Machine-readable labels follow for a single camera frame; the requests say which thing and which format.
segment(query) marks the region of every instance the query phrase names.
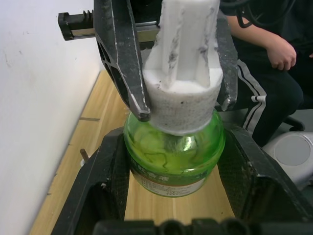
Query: person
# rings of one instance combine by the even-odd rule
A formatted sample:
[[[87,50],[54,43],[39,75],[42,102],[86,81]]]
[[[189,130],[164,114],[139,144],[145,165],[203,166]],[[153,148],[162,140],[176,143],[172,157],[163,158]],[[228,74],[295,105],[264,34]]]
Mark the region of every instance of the person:
[[[281,0],[254,3],[263,12],[260,22],[284,9]],[[241,28],[235,12],[221,10],[238,52],[235,109],[248,107],[243,128],[262,147],[289,115],[313,108],[313,1],[296,0],[284,19],[263,28]]]

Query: white foam cylinder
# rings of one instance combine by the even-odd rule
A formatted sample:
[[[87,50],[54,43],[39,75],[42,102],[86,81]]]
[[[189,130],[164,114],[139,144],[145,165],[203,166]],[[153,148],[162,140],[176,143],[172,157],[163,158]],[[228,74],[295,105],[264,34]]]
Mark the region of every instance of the white foam cylinder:
[[[163,0],[160,32],[143,75],[151,125],[173,135],[211,120],[223,71],[217,53],[219,0]]]

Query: black cable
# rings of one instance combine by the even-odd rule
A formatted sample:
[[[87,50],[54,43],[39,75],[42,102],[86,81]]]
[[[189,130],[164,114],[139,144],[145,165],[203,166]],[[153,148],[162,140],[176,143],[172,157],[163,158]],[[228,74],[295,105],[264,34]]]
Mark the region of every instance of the black cable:
[[[257,27],[268,27],[268,26],[277,24],[279,21],[281,21],[290,12],[296,0],[287,0],[289,1],[289,3],[285,11],[283,11],[283,13],[277,19],[275,19],[273,22],[270,22],[270,23],[261,23],[258,21],[258,19],[262,16],[262,14],[260,14],[257,17],[253,15],[252,10],[251,10],[251,5],[250,5],[251,2],[253,1],[255,0],[237,0],[233,2],[225,2],[222,0],[220,2],[220,7],[224,9],[230,9],[230,10],[235,9],[238,23],[241,28],[247,28],[252,24],[254,24]],[[246,10],[245,15],[247,19],[250,21],[249,23],[246,23],[246,24],[243,22],[243,19],[242,19],[244,10]]]
[[[254,24],[257,27],[268,27],[274,24],[277,24],[278,22],[280,22],[292,9],[294,3],[296,0],[289,0],[289,5],[286,7],[286,10],[281,14],[281,16],[279,16],[277,19],[275,19],[273,22],[271,23],[261,23],[258,21],[258,18],[260,18],[260,16],[258,16],[257,18],[253,15],[252,10],[251,10],[251,6],[250,4],[247,5],[247,16],[249,18],[249,21]]]

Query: wooden surface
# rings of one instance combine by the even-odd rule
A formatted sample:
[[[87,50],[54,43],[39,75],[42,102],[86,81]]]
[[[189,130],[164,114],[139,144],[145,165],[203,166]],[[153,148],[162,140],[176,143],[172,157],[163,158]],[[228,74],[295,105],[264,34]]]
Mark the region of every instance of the wooden surface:
[[[128,109],[110,77],[102,71],[32,227],[31,235],[51,233],[80,169],[82,157],[79,150],[84,148],[91,155],[110,130],[124,124],[127,114]],[[169,218],[190,223],[192,218],[211,217],[220,221],[230,216],[233,216],[233,212],[217,168],[199,191],[174,199],[148,192],[131,175],[125,219],[153,219],[159,224]]]

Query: striped pants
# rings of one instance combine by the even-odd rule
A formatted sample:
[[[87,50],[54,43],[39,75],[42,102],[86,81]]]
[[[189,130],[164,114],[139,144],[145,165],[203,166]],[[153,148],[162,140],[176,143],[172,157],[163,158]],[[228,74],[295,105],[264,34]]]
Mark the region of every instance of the striped pants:
[[[290,71],[273,69],[269,61],[238,60],[235,109],[247,107],[243,128],[262,147],[289,115],[313,108],[313,59],[298,56]]]

